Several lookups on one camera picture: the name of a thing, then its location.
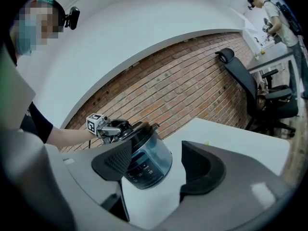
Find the brick wall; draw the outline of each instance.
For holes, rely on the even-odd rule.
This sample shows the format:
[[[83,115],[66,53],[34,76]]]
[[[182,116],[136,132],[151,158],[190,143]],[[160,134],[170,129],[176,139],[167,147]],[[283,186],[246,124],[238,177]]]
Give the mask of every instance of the brick wall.
[[[79,109],[66,128],[85,129],[92,113],[135,123],[157,122],[163,139],[194,117],[244,128],[244,90],[227,73],[214,53],[229,47],[247,65],[252,52],[239,33],[192,38],[164,48],[141,60],[101,87]],[[92,140],[91,147],[100,145]],[[88,143],[62,148],[87,149]]]

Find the white desk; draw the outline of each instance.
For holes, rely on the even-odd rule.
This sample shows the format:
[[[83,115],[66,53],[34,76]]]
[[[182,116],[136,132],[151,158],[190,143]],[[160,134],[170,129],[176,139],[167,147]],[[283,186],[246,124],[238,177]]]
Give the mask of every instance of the white desk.
[[[247,70],[252,74],[265,70],[271,67],[275,67],[279,64],[291,61],[292,68],[294,70],[295,82],[296,82],[296,92],[297,92],[297,107],[298,107],[298,116],[301,116],[303,113],[303,108],[300,103],[300,78],[297,70],[297,64],[293,55],[293,51],[286,47],[282,42],[275,44],[268,49],[266,49],[265,54],[258,54],[259,59],[256,60],[254,57],[247,66]]]
[[[282,139],[194,118],[164,139],[172,152],[173,163],[159,185],[139,190],[125,178],[122,179],[131,224],[152,229],[179,206],[180,187],[186,183],[185,169],[181,163],[181,141],[209,142],[209,145],[250,156],[276,175],[282,173],[290,147],[289,142]]]

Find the person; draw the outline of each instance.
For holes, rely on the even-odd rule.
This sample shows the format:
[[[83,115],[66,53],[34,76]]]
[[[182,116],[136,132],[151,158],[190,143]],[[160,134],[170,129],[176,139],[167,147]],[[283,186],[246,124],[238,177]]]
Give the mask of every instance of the person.
[[[293,31],[289,28],[290,25],[280,11],[280,9],[272,3],[270,0],[247,0],[252,7],[257,7],[259,9],[265,9],[273,27],[267,31],[267,33],[273,36],[277,33],[283,43],[290,49],[292,49],[294,53],[294,58],[296,61],[297,69],[299,77],[302,79],[304,92],[301,94],[301,97],[304,99],[308,99],[308,66],[304,56],[304,53],[299,45],[298,37],[293,33]],[[290,83],[289,87],[293,92],[293,96],[297,98],[296,91],[296,81],[294,70],[292,68],[292,63],[289,61],[289,72],[290,72]]]
[[[268,18],[263,18],[263,21],[264,21],[264,26],[262,28],[262,31],[267,32],[269,29],[273,27],[273,24],[268,20]],[[272,37],[274,38],[275,44],[282,42],[281,37],[277,33],[274,33]]]
[[[4,39],[4,45],[17,66],[22,55],[31,55],[40,44],[47,44],[48,38],[54,38],[63,30],[65,12],[56,0],[33,0],[25,6],[14,20],[10,32]],[[59,129],[53,126],[32,102],[20,128],[36,134],[47,144],[60,149],[87,142],[95,135],[87,130]]]

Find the white countertop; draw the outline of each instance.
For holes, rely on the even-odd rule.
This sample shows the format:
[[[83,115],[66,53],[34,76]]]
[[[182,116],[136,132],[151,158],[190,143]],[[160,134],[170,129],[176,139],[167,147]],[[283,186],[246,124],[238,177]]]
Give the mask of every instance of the white countertop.
[[[122,179],[123,195],[130,223],[152,229],[165,220],[180,202],[180,188],[186,183],[181,163],[181,142],[192,141],[250,156],[281,175],[290,144],[286,140],[233,128],[215,122],[194,118],[174,134],[164,139],[172,152],[173,162],[166,178],[157,186],[139,190],[127,179]]]

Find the curved wall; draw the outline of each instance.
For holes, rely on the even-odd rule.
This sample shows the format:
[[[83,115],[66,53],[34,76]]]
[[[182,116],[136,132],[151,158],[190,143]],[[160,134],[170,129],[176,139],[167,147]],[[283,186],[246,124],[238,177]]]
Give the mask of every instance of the curved wall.
[[[66,33],[35,90],[35,104],[63,128],[100,87],[140,59],[185,39],[227,31],[240,28],[206,0],[113,4]]]
[[[239,33],[193,38],[162,49],[100,88],[74,115],[66,128],[85,129],[92,113],[111,119],[158,123],[163,139],[194,117],[237,128],[250,120],[244,90],[215,54],[231,48],[247,65],[252,52]],[[101,144],[92,140],[91,148]],[[62,148],[87,149],[89,143]]]

